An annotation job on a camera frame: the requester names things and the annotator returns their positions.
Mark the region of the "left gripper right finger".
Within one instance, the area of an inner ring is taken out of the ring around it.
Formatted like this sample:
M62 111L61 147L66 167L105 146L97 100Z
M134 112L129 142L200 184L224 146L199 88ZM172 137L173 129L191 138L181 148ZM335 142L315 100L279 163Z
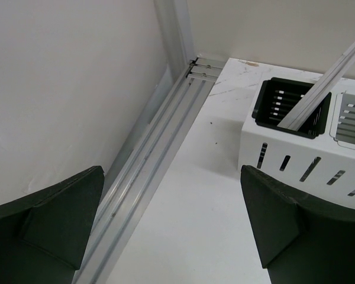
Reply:
M253 166L240 183L272 283L355 283L355 209L288 186Z

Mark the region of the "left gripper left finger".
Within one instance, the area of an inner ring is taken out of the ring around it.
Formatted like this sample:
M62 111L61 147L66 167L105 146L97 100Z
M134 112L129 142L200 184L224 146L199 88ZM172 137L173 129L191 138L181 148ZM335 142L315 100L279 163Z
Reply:
M0 283L71 283L80 269L104 187L92 166L0 205Z

